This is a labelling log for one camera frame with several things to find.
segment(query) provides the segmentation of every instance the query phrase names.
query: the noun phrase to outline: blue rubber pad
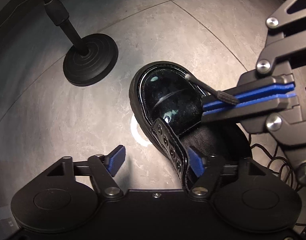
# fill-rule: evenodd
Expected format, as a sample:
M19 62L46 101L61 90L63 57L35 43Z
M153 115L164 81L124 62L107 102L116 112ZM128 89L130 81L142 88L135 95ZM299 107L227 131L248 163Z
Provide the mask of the blue rubber pad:
M225 110L250 106L250 105L266 102L266 101L269 101L269 100L273 100L273 99L276 99L276 98L291 98L291 97L295 97L295 96L296 96L295 93L272 95L272 96L268 96L268 97L264 97L264 98L259 98L259 99L247 101L247 102L244 102L244 103L239 103L236 106L226 106L226 107L206 111L206 112L203 113L203 115L214 114L214 113L219 113L219 112L222 112L222 111L225 111Z
M106 158L109 158L108 165L106 166L106 169L111 174L112 177L116 175L120 167L125 161L126 151L125 147L121 147L116 152L111 152L106 156Z
M204 173L204 165L202 158L190 147L188 148L189 166L197 177L200 177Z
M259 88L253 91L249 91L246 93L242 93L239 95L235 95L237 99L239 99L240 103L244 103L247 101L260 99L268 96L272 96L275 94L285 94L287 92L293 91L295 88L294 84L287 84L287 85L271 85L264 88ZM214 101L207 103L203 106L204 111L210 111L218 108L222 108L228 106L228 104L222 102L222 101Z

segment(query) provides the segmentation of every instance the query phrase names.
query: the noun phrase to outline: floor tile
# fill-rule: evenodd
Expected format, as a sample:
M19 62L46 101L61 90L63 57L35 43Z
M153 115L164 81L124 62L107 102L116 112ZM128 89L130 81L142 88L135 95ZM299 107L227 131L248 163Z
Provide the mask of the floor tile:
M65 79L61 59L24 92L0 122L0 192L8 201L62 156L82 161L94 154L108 154L118 144L127 150L116 177L122 189L181 187L168 160L152 144L144 147L132 136L128 88L134 74L147 63L169 60L216 89L226 89L245 71L208 30L172 2L138 13L104 32L115 39L120 51L106 78L89 87L75 87Z
M61 1L83 37L167 0ZM47 17L42 4L23 16L0 44L0 119L18 96L70 47L71 43Z
M265 19L280 0L175 0L212 31L248 69L264 47Z

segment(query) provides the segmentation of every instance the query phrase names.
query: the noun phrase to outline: triangular cutout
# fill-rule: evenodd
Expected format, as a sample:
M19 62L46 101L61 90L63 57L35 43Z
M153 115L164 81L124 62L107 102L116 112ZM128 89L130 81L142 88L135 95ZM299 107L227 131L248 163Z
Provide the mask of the triangular cutout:
M287 13L292 14L301 10L306 9L306 0L297 0L295 3L293 3L288 9Z
M64 163L61 163L55 169L53 169L47 176L64 176Z
M265 176L265 172L261 171L260 168L258 168L254 163L249 164L249 175L250 176Z

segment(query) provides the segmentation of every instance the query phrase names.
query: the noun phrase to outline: black leather shoe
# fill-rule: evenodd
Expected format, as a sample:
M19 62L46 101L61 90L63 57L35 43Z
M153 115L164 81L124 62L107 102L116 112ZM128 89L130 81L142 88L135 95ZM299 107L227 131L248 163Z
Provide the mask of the black leather shoe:
M197 180L188 163L188 147L205 155L222 155L227 162L250 157L248 141L236 124L201 124L200 87L185 79L184 67L158 61L134 76L129 99L135 118L155 147L173 163L184 188Z

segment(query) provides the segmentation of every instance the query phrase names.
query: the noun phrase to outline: white scuff mark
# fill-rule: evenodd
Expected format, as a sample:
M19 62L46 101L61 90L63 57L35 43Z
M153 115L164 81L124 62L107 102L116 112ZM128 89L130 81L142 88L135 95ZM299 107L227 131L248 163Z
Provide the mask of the white scuff mark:
M152 144L150 141L144 140L138 133L137 130L138 122L136 121L135 115L133 114L131 119L131 133L134 139L142 146L147 147L148 145Z

